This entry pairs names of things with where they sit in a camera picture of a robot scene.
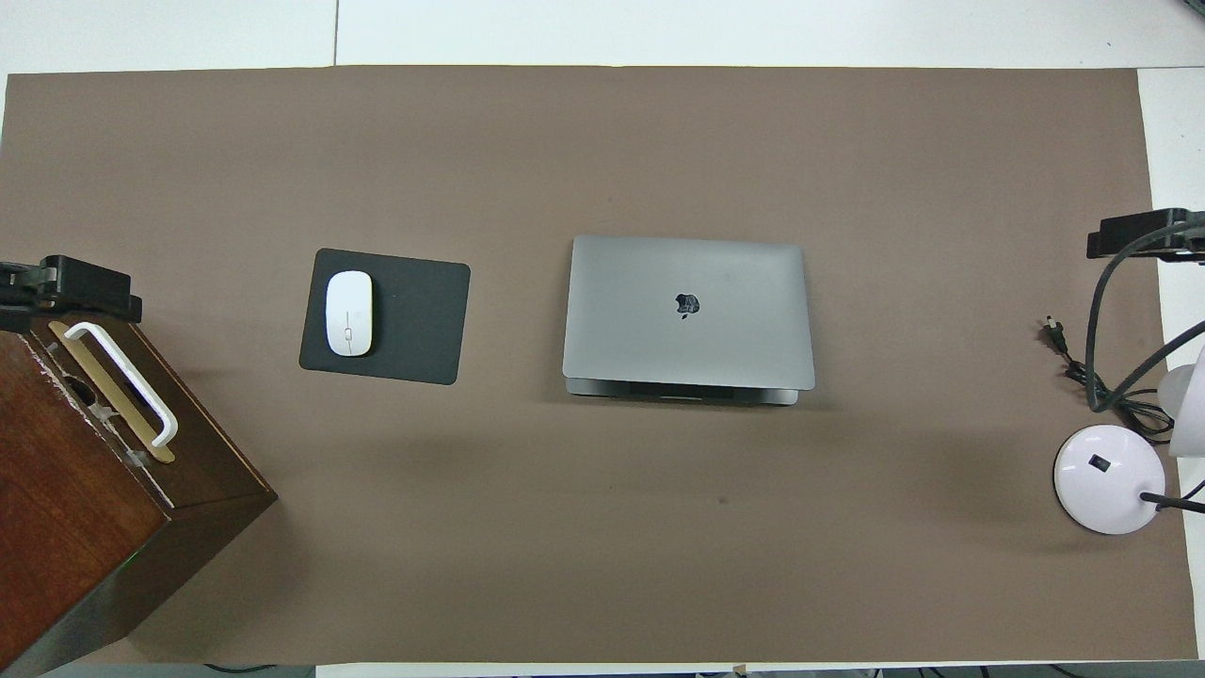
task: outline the lamp shade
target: lamp shade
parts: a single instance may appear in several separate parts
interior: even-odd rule
[[[1159,406],[1174,420],[1168,454],[1205,458],[1205,349],[1197,365],[1172,370],[1159,382]]]

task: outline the lamp arm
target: lamp arm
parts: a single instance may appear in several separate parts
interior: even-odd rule
[[[1200,502],[1191,502],[1188,500],[1177,500],[1175,497],[1164,497],[1163,495],[1156,495],[1154,493],[1141,493],[1138,499],[1144,502],[1151,502],[1158,505],[1159,508],[1171,507],[1181,511],[1191,511],[1193,513],[1205,513],[1205,505]]]

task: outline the white table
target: white table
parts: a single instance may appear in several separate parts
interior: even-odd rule
[[[1178,0],[0,0],[2,73],[348,64],[1139,67],[1153,202],[1205,208],[1205,17]],[[1084,231],[1104,216],[1083,214]],[[1165,337],[1205,318],[1205,267],[1160,264],[1159,287]],[[1198,338],[1181,349],[1170,366],[1189,362],[1203,344]],[[1191,487],[1205,478],[1205,461],[1181,462],[1180,473],[1182,487]],[[1186,515],[1185,529],[1198,652],[1205,658],[1205,517]],[[352,665],[321,673],[730,668]]]

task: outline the white handle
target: white handle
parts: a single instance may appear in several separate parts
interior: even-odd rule
[[[164,405],[163,399],[154,393],[154,389],[147,384],[147,381],[142,378],[142,373],[139,369],[134,367],[130,359],[125,358],[125,353],[113,342],[113,337],[105,331],[105,328],[94,322],[77,322],[71,325],[70,329],[63,332],[67,338],[80,338],[84,332],[90,332],[96,337],[96,343],[100,344],[101,349],[108,354],[108,358],[113,359],[117,367],[122,370],[125,377],[130,381],[130,384],[137,389],[142,400],[146,401],[151,409],[159,415],[159,420],[163,421],[163,432],[155,436],[151,444],[155,448],[161,448],[167,444],[169,441],[176,437],[176,431],[180,430],[180,425],[176,423],[176,415],[171,414],[167,406]]]

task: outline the lamp base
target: lamp base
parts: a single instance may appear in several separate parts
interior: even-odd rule
[[[1125,535],[1151,523],[1156,507],[1139,495],[1162,495],[1164,484],[1154,448],[1121,426],[1078,431],[1054,460],[1059,503],[1076,523],[1104,535]]]

